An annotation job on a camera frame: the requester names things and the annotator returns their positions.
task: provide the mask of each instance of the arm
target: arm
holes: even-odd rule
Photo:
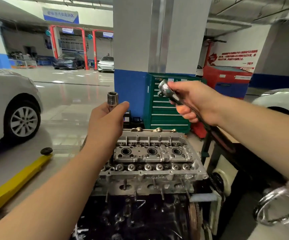
[[[104,103],[92,111],[84,148],[0,221],[1,240],[69,238],[122,134],[122,118],[128,108],[129,103],[124,102],[109,113]]]
[[[289,115],[223,96],[201,82],[168,83],[194,105],[210,125],[224,129],[241,144],[289,179]],[[197,122],[186,106],[185,119]]]

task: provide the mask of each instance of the lift pad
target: lift pad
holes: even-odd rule
[[[0,208],[7,203],[34,175],[46,164],[53,154],[40,156],[31,165],[25,167],[5,184],[0,186]]]

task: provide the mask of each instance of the sticker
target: sticker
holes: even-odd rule
[[[250,80],[251,76],[236,76],[235,79],[240,79],[240,80]]]

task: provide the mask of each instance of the green tool cabinet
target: green tool cabinet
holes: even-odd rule
[[[176,129],[178,132],[189,132],[190,122],[178,114],[174,105],[166,97],[158,96],[158,85],[162,80],[168,81],[202,81],[206,79],[188,75],[147,73],[146,96],[143,111],[143,122],[146,129]]]

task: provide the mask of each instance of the forearm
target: forearm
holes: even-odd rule
[[[220,128],[289,178],[289,115],[230,97],[218,111]]]
[[[103,166],[89,148],[0,221],[0,239],[69,238]]]

